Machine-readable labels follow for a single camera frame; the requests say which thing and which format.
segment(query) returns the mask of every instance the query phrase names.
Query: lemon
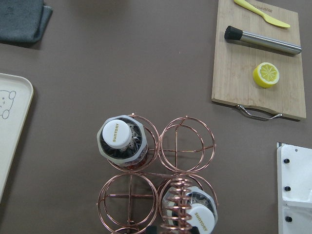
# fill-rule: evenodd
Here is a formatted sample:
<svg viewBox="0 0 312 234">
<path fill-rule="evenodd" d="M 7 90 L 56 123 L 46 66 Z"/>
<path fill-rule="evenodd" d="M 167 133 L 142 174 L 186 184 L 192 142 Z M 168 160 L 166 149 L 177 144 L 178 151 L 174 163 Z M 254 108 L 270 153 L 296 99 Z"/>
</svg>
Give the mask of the lemon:
<svg viewBox="0 0 312 234">
<path fill-rule="evenodd" d="M 263 88 L 270 88 L 278 82 L 279 71 L 273 64 L 263 62 L 254 69 L 253 79 L 257 85 Z"/>
</svg>

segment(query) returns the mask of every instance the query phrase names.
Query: white tray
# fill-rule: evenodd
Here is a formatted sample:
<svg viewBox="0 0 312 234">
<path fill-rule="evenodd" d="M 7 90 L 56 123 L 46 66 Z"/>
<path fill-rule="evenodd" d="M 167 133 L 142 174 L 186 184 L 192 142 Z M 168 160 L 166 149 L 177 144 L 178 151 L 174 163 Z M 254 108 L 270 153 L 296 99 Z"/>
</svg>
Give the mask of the white tray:
<svg viewBox="0 0 312 234">
<path fill-rule="evenodd" d="M 0 73 L 0 202 L 33 93 L 27 79 Z"/>
<path fill-rule="evenodd" d="M 312 150 L 281 144 L 277 149 L 279 234 L 312 233 Z"/>
</svg>

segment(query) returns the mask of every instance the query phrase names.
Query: bear drawing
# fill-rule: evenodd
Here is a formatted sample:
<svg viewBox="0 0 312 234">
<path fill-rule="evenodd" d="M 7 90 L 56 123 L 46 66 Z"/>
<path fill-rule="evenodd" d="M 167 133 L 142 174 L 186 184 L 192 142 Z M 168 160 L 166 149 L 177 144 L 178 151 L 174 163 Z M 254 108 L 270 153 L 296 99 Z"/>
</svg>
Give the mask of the bear drawing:
<svg viewBox="0 0 312 234">
<path fill-rule="evenodd" d="M 2 116 L 3 119 L 9 117 L 15 95 L 15 91 L 9 92 L 6 90 L 0 90 L 0 116 Z"/>
</svg>

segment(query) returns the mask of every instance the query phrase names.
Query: towel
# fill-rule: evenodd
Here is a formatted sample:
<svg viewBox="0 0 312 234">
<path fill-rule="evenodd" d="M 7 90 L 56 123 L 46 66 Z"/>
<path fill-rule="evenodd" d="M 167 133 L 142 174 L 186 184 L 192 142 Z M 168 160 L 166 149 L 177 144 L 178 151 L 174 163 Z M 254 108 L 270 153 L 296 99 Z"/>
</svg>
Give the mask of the towel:
<svg viewBox="0 0 312 234">
<path fill-rule="evenodd" d="M 0 0 L 0 40 L 40 40 L 51 14 L 43 0 Z"/>
</svg>

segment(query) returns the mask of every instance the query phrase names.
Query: gray tabletop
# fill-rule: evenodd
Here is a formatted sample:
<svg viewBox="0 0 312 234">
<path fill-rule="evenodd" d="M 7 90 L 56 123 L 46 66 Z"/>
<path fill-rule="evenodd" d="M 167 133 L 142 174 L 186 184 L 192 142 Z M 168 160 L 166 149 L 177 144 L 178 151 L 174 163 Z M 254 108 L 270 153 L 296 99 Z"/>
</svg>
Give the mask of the gray tabletop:
<svg viewBox="0 0 312 234">
<path fill-rule="evenodd" d="M 258 121 L 211 101 L 215 0 L 46 0 L 54 11 L 41 41 L 0 43 L 0 72 L 35 91 L 0 233 L 109 233 L 95 204 L 120 172 L 99 154 L 96 133 L 131 113 L 160 132 L 177 117 L 204 121 L 217 144 L 201 173 L 218 196 L 214 233 L 277 233 L 276 143 L 312 148 L 312 1 L 263 2 L 299 13 L 306 120 Z"/>
</svg>

